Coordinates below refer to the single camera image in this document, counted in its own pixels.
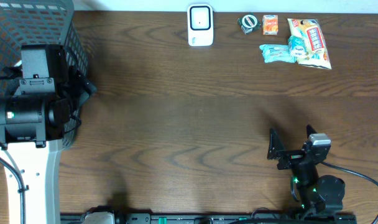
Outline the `dark green balm box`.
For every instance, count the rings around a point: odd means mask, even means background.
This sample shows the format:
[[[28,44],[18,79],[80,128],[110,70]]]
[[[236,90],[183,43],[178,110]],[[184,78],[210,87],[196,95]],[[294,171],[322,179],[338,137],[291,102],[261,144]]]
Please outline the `dark green balm box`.
[[[246,35],[260,29],[260,21],[253,14],[246,14],[238,18],[237,23],[239,24],[243,33]]]

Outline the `light green pouch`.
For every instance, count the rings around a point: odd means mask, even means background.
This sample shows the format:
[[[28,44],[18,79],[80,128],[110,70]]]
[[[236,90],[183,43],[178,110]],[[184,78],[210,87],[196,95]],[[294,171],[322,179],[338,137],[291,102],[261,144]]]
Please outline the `light green pouch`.
[[[287,45],[263,44],[259,46],[265,63],[287,62],[295,63],[297,60],[289,53]]]

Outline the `teal tissue packet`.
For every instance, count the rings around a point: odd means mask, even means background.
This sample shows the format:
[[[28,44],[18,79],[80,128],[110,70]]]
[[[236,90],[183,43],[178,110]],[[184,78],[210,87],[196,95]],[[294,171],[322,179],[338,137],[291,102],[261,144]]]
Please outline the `teal tissue packet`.
[[[292,57],[305,58],[308,56],[304,40],[294,35],[288,39],[288,51]]]

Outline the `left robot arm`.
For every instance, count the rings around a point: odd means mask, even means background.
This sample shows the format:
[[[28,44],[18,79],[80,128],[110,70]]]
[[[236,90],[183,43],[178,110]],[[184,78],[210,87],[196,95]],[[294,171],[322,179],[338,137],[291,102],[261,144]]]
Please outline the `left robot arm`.
[[[96,91],[70,47],[23,45],[4,68],[17,80],[0,97],[0,164],[7,176],[11,223],[60,223],[58,173],[64,138],[81,125],[78,111]]]

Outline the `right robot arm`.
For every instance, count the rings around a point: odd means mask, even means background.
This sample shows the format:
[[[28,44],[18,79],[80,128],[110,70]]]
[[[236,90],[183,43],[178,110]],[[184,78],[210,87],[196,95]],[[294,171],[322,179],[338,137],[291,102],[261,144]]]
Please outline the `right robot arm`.
[[[298,150],[286,150],[277,131],[269,132],[268,160],[277,160],[279,170],[291,170],[291,194],[301,207],[293,217],[305,220],[310,217],[334,216],[343,209],[345,182],[333,175],[320,176],[316,169],[327,157],[331,139],[307,125],[307,140]]]

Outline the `yellow snack chip bag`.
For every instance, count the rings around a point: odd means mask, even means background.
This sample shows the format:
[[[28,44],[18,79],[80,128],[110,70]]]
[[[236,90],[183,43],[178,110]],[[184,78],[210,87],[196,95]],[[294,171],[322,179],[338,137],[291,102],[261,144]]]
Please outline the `yellow snack chip bag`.
[[[331,70],[325,38],[317,19],[288,19],[291,35],[301,37],[308,56],[296,58],[297,63],[306,67]]]

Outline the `orange tissue packet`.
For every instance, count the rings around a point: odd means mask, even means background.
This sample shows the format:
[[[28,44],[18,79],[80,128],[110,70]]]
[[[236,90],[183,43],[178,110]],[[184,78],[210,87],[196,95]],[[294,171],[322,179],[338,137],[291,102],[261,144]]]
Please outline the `orange tissue packet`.
[[[263,15],[262,33],[264,35],[277,35],[279,31],[278,15]]]

